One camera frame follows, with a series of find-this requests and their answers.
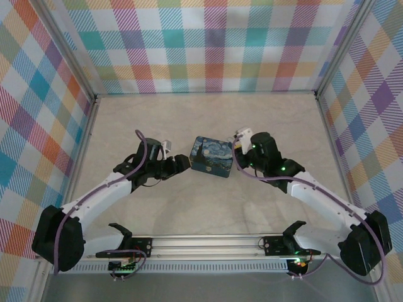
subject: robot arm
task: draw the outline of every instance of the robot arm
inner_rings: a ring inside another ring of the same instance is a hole
[[[361,218],[376,234],[383,252],[391,251],[389,227],[383,214],[378,211],[369,214],[324,188],[300,164],[284,159],[269,133],[253,134],[250,128],[243,128],[236,132],[235,138],[241,143],[237,148],[234,146],[239,169],[251,167],[263,173],[264,178],[270,177],[272,180],[265,182],[308,204],[335,227],[324,230],[297,221],[283,232],[279,250],[287,249],[289,254],[306,250],[331,254],[340,257],[355,273],[365,276],[380,262],[381,256]]]
[[[136,154],[130,155],[117,165],[113,169],[113,173],[91,190],[91,193],[63,205],[62,208],[54,206],[45,208],[33,239],[33,251],[54,264],[55,238],[63,219],[65,219],[65,223],[62,225],[58,245],[58,265],[61,271],[68,271],[74,267],[84,255],[116,248],[127,249],[127,242],[130,241],[132,234],[124,227],[111,223],[109,224],[111,228],[107,231],[102,230],[99,234],[87,234],[88,226],[104,210],[144,185],[148,178],[164,181],[190,168],[190,161],[185,155],[166,157],[171,148],[170,142],[160,143],[152,138],[146,138],[145,141],[147,154],[144,164],[126,179],[117,181],[139,166],[145,154],[144,142],[140,143]],[[157,159],[159,152],[162,152],[162,160]],[[84,198],[88,199],[78,206]]]

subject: plaid fabric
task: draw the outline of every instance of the plaid fabric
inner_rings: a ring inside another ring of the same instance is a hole
[[[0,301],[21,301],[39,215],[62,202],[89,100],[28,0],[0,8]]]
[[[360,0],[47,2],[94,90],[121,94],[312,90]]]
[[[322,99],[354,202],[388,218],[403,285],[403,1],[377,1]]]

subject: plaid wall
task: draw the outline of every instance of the plaid wall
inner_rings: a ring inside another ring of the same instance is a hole
[[[28,0],[0,0],[0,301],[21,301],[42,210],[62,202],[89,99]]]
[[[312,90],[360,2],[47,0],[108,94]]]
[[[403,0],[378,0],[324,94],[354,202],[388,218],[403,296]]]

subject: starry night box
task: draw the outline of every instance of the starry night box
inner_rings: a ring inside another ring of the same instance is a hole
[[[196,137],[190,153],[191,168],[208,174],[229,177],[232,166],[231,146],[230,142]]]

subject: purple cable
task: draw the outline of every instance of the purple cable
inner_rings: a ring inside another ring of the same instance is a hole
[[[145,252],[143,252],[142,250],[105,250],[104,252],[106,252],[106,253],[138,253],[138,254],[142,254],[143,261],[141,262],[141,265],[138,268],[136,268],[133,272],[131,272],[129,275],[122,277],[122,281],[133,277],[136,272],[141,270],[141,268],[144,266],[145,260],[147,258],[147,254]],[[114,277],[115,280],[117,280],[118,278],[115,275],[115,271],[116,270],[112,271],[112,277]]]
[[[354,272],[351,272],[347,267],[343,266],[342,264],[340,264],[335,258],[332,257],[332,255],[330,254],[326,254],[325,258],[323,259],[323,261],[319,264],[318,267],[316,267],[315,270],[313,270],[312,272],[306,274],[305,276],[309,276],[312,273],[314,273],[316,270],[318,270],[320,268],[321,265],[323,265],[325,259],[328,257],[330,258],[335,264],[337,264],[340,268],[342,268],[344,271],[346,271],[351,277],[353,277],[354,279],[356,279],[357,281],[366,284],[366,285],[378,285],[380,284],[385,275],[386,275],[386,258],[385,258],[385,253],[383,252],[383,248],[380,244],[380,241],[378,239],[378,237],[375,235],[374,231],[370,228],[370,226],[365,222],[364,219],[362,219],[359,215],[357,215],[351,208],[349,208],[347,205],[345,205],[343,202],[341,202],[340,200],[338,200],[338,198],[335,198],[332,194],[328,193],[325,189],[318,187],[316,184],[313,184],[309,181],[306,181],[305,179],[301,179],[301,178],[297,178],[297,177],[290,177],[290,176],[276,176],[276,177],[258,177],[258,176],[254,176],[252,174],[247,173],[246,171],[244,171],[244,169],[242,169],[242,167],[239,165],[236,155],[235,155],[235,145],[236,143],[239,141],[239,137],[237,137],[234,142],[232,143],[232,157],[234,159],[235,165],[237,166],[238,170],[240,170],[243,174],[245,174],[247,177],[253,178],[253,179],[259,179],[260,181],[280,181],[280,180],[286,180],[286,181],[297,181],[301,184],[306,184],[307,186],[310,186],[316,190],[318,190],[319,192],[321,192],[323,195],[327,196],[328,198],[330,198],[331,200],[333,200],[335,203],[337,203],[339,206],[341,206],[343,209],[345,209],[349,214],[353,215],[360,223],[363,224],[363,226],[368,230],[368,232],[370,233],[370,235],[372,236],[372,238],[375,241],[375,244],[377,245],[379,254],[380,254],[380,258],[381,258],[381,263],[382,263],[382,268],[381,268],[381,274],[378,280],[376,280],[375,282],[368,282],[365,280],[362,280],[361,278],[357,277],[356,274]]]
[[[76,210],[76,206],[81,206],[85,201],[88,200],[91,196],[94,196],[96,193],[100,192],[102,189],[109,187],[113,184],[116,184],[117,182],[120,182],[132,174],[136,173],[143,165],[145,162],[145,159],[147,158],[147,141],[145,140],[145,137],[143,133],[140,130],[135,131],[137,137],[141,139],[141,141],[144,143],[144,155],[139,163],[139,165],[130,173],[122,176],[121,178],[115,179],[114,181],[109,182],[108,184],[103,184],[102,186],[99,186],[92,191],[88,192],[87,195],[85,195],[75,206],[73,206],[70,211],[67,212],[67,214],[63,217],[59,227],[57,228],[56,236],[55,236],[55,248],[54,248],[54,254],[53,254],[53,259],[54,259],[54,275],[56,276],[59,273],[59,241],[60,241],[60,234],[62,233],[63,226],[67,219],[73,214],[73,212]]]

